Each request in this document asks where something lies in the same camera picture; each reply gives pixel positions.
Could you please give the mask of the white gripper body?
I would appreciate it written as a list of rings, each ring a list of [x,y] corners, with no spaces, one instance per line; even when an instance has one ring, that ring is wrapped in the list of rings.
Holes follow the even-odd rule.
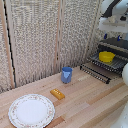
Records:
[[[128,22],[119,21],[116,20],[115,18],[101,17],[99,20],[98,28],[106,32],[112,31],[112,32],[128,33]]]

